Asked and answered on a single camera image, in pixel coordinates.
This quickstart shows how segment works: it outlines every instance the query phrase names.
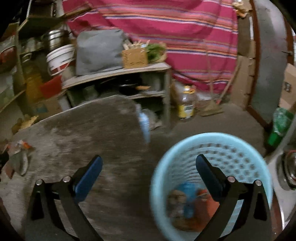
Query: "pink fabric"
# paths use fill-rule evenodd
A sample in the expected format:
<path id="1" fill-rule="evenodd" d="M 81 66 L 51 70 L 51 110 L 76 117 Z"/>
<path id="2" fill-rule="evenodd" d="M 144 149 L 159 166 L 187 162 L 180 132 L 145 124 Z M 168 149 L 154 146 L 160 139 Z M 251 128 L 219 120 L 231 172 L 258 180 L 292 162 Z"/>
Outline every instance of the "pink fabric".
<path id="1" fill-rule="evenodd" d="M 166 62 L 175 79 L 209 90 L 206 49 L 214 90 L 223 91 L 237 58 L 237 16 L 232 0 L 64 0 L 65 12 L 83 5 L 92 11 L 68 20 L 85 30 L 120 28 L 133 41 L 167 44 Z"/>

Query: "orange object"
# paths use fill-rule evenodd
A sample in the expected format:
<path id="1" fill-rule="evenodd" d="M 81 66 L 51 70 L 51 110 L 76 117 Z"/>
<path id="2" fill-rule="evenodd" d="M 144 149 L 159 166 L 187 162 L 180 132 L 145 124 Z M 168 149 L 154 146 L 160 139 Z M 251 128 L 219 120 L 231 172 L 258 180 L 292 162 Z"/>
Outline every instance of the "orange object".
<path id="1" fill-rule="evenodd" d="M 199 191 L 198 195 L 207 193 L 207 190 Z M 190 226 L 194 231 L 201 232 L 211 220 L 219 207 L 210 194 L 198 197 L 195 201 L 195 217 L 190 221 Z"/>

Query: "metal bowl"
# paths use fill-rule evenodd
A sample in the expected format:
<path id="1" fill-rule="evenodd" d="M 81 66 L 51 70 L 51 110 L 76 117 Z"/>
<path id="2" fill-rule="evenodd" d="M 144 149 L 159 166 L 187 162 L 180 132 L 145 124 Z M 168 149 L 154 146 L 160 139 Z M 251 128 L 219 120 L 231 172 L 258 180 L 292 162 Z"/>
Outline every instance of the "metal bowl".
<path id="1" fill-rule="evenodd" d="M 52 30 L 43 36 L 45 50 L 50 53 L 64 45 L 70 43 L 69 32 L 67 30 Z"/>

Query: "wooden stick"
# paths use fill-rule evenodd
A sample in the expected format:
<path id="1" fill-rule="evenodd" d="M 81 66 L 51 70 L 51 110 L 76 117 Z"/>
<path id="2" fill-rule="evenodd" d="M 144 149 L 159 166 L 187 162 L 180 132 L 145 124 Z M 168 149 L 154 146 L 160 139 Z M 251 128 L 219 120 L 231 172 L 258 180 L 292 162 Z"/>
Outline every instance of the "wooden stick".
<path id="1" fill-rule="evenodd" d="M 229 89 L 230 85 L 232 84 L 235 76 L 237 75 L 237 72 L 238 72 L 238 70 L 240 68 L 241 63 L 242 63 L 242 58 L 238 59 L 238 62 L 237 62 L 237 65 L 235 67 L 235 70 L 233 72 L 233 75 L 232 75 L 231 79 L 228 81 L 227 85 L 225 86 L 225 88 L 224 88 L 223 92 L 221 93 L 221 95 L 219 96 L 219 98 L 216 100 L 216 104 L 220 104 L 221 103 L 224 95 L 228 91 L 228 89 Z"/>

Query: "metal screw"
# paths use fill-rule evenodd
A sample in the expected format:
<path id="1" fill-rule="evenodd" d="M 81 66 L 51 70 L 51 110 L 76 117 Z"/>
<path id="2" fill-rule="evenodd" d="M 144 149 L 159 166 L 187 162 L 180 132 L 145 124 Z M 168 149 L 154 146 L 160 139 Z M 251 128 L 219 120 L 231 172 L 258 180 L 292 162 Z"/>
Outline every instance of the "metal screw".
<path id="1" fill-rule="evenodd" d="M 71 180 L 71 177 L 69 177 L 69 176 L 66 176 L 63 178 L 63 182 L 65 182 L 65 183 L 69 182 L 70 180 Z"/>
<path id="2" fill-rule="evenodd" d="M 227 180 L 231 183 L 235 182 L 235 178 L 233 176 L 229 176 Z"/>
<path id="3" fill-rule="evenodd" d="M 256 183 L 257 186 L 261 186 L 262 185 L 262 182 L 260 180 L 256 180 L 255 183 Z"/>
<path id="4" fill-rule="evenodd" d="M 36 185 L 37 185 L 37 186 L 40 186 L 42 183 L 43 183 L 43 180 L 42 180 L 42 179 L 38 179 L 38 180 L 36 181 Z"/>

